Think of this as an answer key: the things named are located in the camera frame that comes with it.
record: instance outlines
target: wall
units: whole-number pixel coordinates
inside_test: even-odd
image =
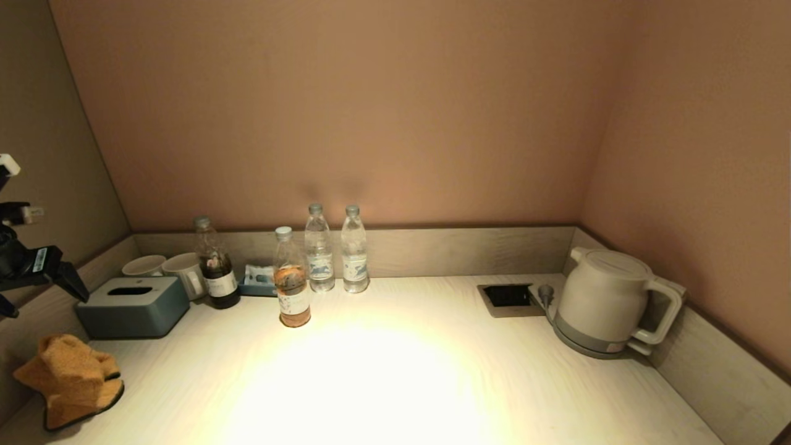
[[[791,371],[788,17],[647,3],[582,222]]]
[[[132,229],[571,223],[635,2],[52,0]]]
[[[16,227],[19,238],[29,248],[55,244],[81,263],[128,234],[46,1],[0,0],[0,97],[0,152],[22,168],[0,200],[46,211],[40,223]],[[21,302],[37,291],[3,294]]]

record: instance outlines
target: electric kettle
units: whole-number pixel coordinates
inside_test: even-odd
[[[569,275],[554,316],[558,337],[572,349],[599,359],[614,358],[624,347],[644,354],[667,335],[686,289],[655,276],[642,261],[606,249],[575,247],[577,267]],[[667,295],[670,304],[654,332],[638,323],[648,291]]]

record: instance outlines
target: glass bottle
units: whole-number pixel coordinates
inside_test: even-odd
[[[357,294],[368,288],[368,255],[365,251],[365,227],[358,206],[346,206],[346,221],[341,229],[343,246],[343,288]]]
[[[297,328],[310,321],[307,277],[301,250],[292,239],[291,227],[274,231],[278,247],[274,252],[274,285],[278,289],[280,322]]]
[[[335,287],[332,268],[332,239],[330,227],[322,214],[321,204],[308,207],[310,218],[305,226],[305,255],[308,258],[308,279],[316,292],[330,291]]]
[[[228,251],[220,242],[208,216],[199,216],[195,224],[195,253],[200,258],[200,269],[206,279],[209,300],[217,309],[227,309],[240,300],[237,278]]]

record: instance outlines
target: orange cloth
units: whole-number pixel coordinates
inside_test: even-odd
[[[115,359],[68,334],[39,341],[39,353],[13,376],[47,401],[44,428],[55,431],[110,409],[123,394]]]

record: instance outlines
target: mug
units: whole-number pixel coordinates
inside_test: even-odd
[[[167,258],[162,255],[148,255],[139,257],[126,263],[121,268],[125,276],[162,276],[162,264]]]
[[[200,270],[197,253],[176,255],[162,265],[162,271],[167,276],[179,277],[190,300],[196,300],[206,295],[206,281]]]

